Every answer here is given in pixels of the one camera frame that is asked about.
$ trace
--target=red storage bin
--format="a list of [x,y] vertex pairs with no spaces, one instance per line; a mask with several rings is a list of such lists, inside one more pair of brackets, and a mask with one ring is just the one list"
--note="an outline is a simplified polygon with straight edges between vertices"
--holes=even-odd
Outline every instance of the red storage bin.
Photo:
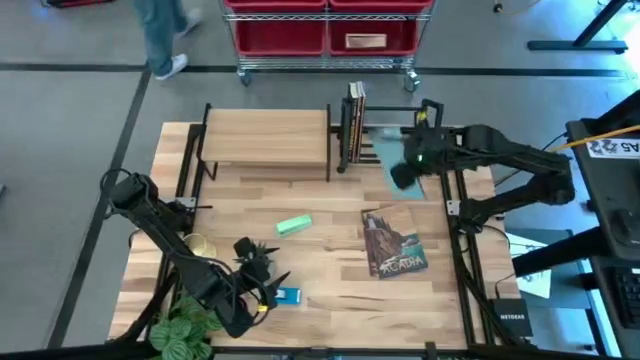
[[324,50],[324,24],[324,21],[238,21],[238,53],[245,56],[319,56]]
[[224,0],[237,13],[320,12],[327,0]]
[[[334,56],[411,55],[418,48],[415,21],[332,21],[329,24],[329,53]],[[386,46],[378,48],[347,48],[348,34],[384,34]]]
[[433,0],[329,0],[336,12],[348,13],[419,13],[431,7]]

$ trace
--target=concrete floor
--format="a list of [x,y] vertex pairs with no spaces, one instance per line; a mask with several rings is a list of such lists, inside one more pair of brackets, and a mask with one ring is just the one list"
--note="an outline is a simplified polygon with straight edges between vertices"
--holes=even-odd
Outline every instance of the concrete floor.
[[[178,45],[195,65],[233,65],[233,48],[215,1],[188,6],[205,9],[206,22]],[[228,108],[337,109],[348,81],[363,80],[372,104],[418,104],[424,97],[445,104],[445,123],[485,123],[515,141],[542,146],[564,124],[596,117],[638,88],[637,58],[599,53],[531,53],[528,40],[571,39],[599,7],[596,0],[546,0],[518,16],[496,16],[491,1],[442,0],[422,43],[418,64],[447,68],[538,68],[622,70],[621,78],[423,76],[414,94],[399,75],[256,74],[242,86],[232,73],[181,74],[151,80],[123,166],[150,169],[160,126],[165,121],[199,121],[207,102]],[[505,1],[510,9],[517,1]],[[603,29],[599,38],[625,37],[624,21]],[[142,65],[142,37],[131,4],[56,10],[37,0],[0,1],[0,64]],[[99,196],[98,179],[109,167],[140,74],[100,72],[0,71],[0,352],[46,345],[86,229]],[[403,122],[398,114],[371,118]],[[508,170],[495,167],[494,175]],[[516,176],[507,190],[526,181]],[[587,199],[579,175],[578,196],[564,207],[535,205],[510,213],[513,227],[581,231],[595,223],[580,202]],[[560,222],[560,215],[571,223]],[[101,343],[107,335],[126,265],[131,225],[106,222],[74,312],[65,343]],[[541,346],[583,343],[548,330],[556,314],[536,325]]]

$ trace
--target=green sponge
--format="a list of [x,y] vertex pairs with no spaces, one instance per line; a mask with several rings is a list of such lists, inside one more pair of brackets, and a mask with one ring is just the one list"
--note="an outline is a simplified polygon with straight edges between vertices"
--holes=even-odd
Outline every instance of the green sponge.
[[284,237],[293,234],[294,232],[304,230],[311,226],[311,224],[311,215],[302,215],[293,219],[279,222],[276,225],[276,230],[278,230],[278,235],[280,237]]

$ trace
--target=white sneaker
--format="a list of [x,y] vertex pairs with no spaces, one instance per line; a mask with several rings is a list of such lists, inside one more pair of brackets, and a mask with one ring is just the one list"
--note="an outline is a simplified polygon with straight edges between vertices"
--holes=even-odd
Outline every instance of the white sneaker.
[[180,71],[182,71],[182,69],[184,69],[187,66],[187,63],[189,63],[189,58],[187,58],[187,55],[185,54],[180,54],[180,55],[173,56],[171,58],[171,62],[172,62],[171,71],[169,71],[167,75],[156,76],[156,79],[160,81],[167,80],[173,75],[179,73]]
[[200,9],[191,9],[187,14],[187,28],[183,31],[176,34],[176,38],[181,38],[187,35],[193,28],[200,25],[203,19],[202,10]]

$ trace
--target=jeans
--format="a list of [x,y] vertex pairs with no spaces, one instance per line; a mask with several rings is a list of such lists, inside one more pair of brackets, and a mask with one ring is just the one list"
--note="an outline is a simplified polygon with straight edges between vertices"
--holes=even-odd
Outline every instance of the jeans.
[[187,28],[181,0],[133,0],[144,28],[147,64],[156,76],[171,72],[173,36]]

